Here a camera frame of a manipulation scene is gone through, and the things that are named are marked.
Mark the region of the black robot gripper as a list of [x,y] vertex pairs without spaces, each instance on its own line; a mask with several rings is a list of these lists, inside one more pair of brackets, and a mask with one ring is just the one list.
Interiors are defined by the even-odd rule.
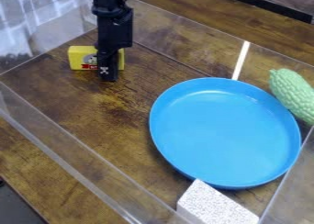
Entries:
[[92,0],[92,14],[97,17],[97,77],[114,82],[118,73],[116,50],[132,45],[133,9],[126,0]]

